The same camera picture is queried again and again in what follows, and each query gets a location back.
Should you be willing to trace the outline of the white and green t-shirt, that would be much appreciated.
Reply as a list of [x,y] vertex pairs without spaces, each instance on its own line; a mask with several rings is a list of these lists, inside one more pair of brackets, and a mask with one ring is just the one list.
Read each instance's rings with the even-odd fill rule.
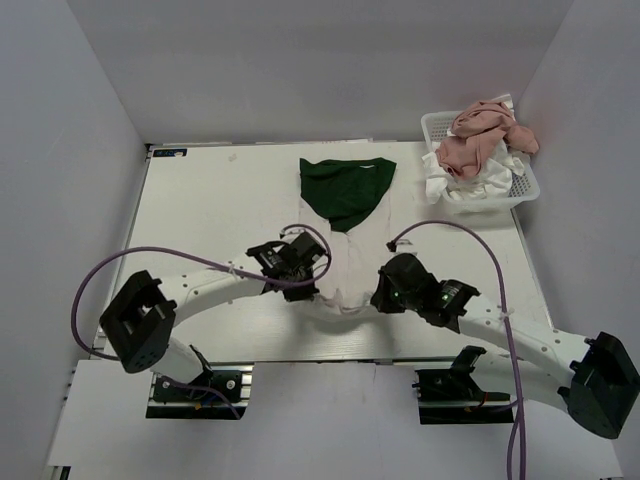
[[332,255],[319,293],[301,307],[305,314],[330,322],[378,315],[371,298],[378,270],[390,258],[395,173],[396,163],[384,158],[299,161],[299,222],[317,229]]

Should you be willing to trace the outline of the pink t-shirt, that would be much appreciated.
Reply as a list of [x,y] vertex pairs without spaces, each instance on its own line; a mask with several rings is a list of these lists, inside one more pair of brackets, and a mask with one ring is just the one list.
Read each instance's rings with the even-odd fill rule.
[[435,154],[439,165],[456,179],[477,176],[500,141],[528,155],[539,150],[533,131],[520,125],[500,101],[475,102],[455,117],[450,131]]

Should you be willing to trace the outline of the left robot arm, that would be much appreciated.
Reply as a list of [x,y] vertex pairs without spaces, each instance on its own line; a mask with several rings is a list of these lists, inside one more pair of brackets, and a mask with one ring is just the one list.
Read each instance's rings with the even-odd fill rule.
[[269,292],[282,293],[288,302],[311,300],[318,293],[314,267],[322,259],[331,259],[328,243],[303,230],[174,277],[154,278],[142,270],[116,293],[100,326],[125,372],[149,370],[199,399],[210,390],[211,370],[195,347],[174,337],[175,327],[220,305]]

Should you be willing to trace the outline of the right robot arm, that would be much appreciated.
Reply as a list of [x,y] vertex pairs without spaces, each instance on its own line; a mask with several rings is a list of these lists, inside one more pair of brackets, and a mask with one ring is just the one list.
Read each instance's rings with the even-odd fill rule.
[[522,394],[566,412],[599,437],[620,436],[639,397],[639,373],[617,337],[601,332],[588,338],[506,320],[475,287],[436,279],[410,253],[392,257],[378,274],[371,303],[379,312],[412,311],[434,327],[515,352],[513,364],[484,349],[464,349],[451,374],[459,396],[472,399],[484,390]]

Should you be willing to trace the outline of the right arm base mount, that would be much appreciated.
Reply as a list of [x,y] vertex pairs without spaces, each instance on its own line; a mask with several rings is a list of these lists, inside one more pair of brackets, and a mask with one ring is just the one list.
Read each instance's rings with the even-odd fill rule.
[[471,378],[479,359],[487,351],[465,347],[445,368],[422,367],[416,371],[412,388],[418,400],[421,425],[512,424],[511,396],[486,391]]

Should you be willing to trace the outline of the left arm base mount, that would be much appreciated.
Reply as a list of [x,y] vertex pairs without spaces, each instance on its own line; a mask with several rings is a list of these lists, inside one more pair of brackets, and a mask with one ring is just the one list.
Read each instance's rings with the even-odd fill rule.
[[145,416],[171,420],[240,420],[249,404],[253,366],[211,364],[211,372],[187,389],[155,374]]

